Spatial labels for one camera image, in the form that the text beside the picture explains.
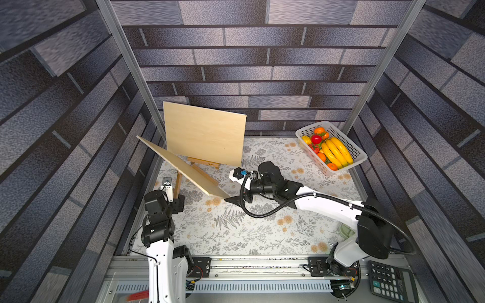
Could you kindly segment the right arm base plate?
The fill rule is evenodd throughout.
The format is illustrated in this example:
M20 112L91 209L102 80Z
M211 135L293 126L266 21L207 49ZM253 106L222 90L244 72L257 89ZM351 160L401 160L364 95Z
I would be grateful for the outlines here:
M334 260L327 260L328 257L326 256L309 257L307 264L303 264L302 268L310 272L311 276L343 276L351 278L360 276L357 262L350 267L345 267Z

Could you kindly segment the plywood board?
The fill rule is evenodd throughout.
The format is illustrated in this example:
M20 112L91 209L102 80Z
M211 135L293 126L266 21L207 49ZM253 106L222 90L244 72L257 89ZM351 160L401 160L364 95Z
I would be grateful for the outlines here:
M137 136L137 138L146 146L148 146L151 150L153 150L159 157L164 159L167 163L171 164L176 170L179 169L180 171L184 172L189 178L197 183L193 184L206 195L219 197L221 199L226 199L229 197L229 195L225 193L221 188L215 186L210 181L207 181L204 177L199 175L197 171L192 170L190 165L183 159L179 158L177 155L174 155L170 151L167 151L162 147L145 140L141 136Z
M169 152L238 167L242 163L245 114L163 103Z

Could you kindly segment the white plastic basket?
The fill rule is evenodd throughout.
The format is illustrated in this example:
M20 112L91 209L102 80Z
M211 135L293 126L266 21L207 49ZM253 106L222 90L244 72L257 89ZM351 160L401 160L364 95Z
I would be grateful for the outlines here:
M368 156L342 131L328 121L296 131L299 146L324 175L343 174L363 164Z

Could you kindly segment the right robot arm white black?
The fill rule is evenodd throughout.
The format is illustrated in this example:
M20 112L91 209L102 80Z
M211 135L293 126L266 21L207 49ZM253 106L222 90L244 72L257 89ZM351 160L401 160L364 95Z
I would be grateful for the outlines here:
M237 205L251 218L270 217L291 207L332 218L354 231L351 237L331 250L330 264L349 267L368 256L381 260L389 257L394 226L377 212L373 204L337 198L286 180L272 162L262 163L253 172L238 167L230 172L229 179L240 184L241 188L237 196L226 198L225 201ZM246 204L251 203L255 196L270 198L278 206L266 213L253 213Z

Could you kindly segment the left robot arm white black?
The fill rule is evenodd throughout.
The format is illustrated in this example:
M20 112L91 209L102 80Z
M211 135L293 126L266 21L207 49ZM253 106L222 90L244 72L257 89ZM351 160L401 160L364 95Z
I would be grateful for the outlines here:
M148 214L141 241L149 261L149 302L185 302L193 258L188 247L175 247L173 241L173 213L183 211L183 205L170 202L160 189L147 193L143 200Z

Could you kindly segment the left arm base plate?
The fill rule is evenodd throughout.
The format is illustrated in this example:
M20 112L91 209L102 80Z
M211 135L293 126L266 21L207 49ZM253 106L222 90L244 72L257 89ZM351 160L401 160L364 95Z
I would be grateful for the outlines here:
M189 265L188 278L203 279L210 276L212 259L210 257L192 257Z

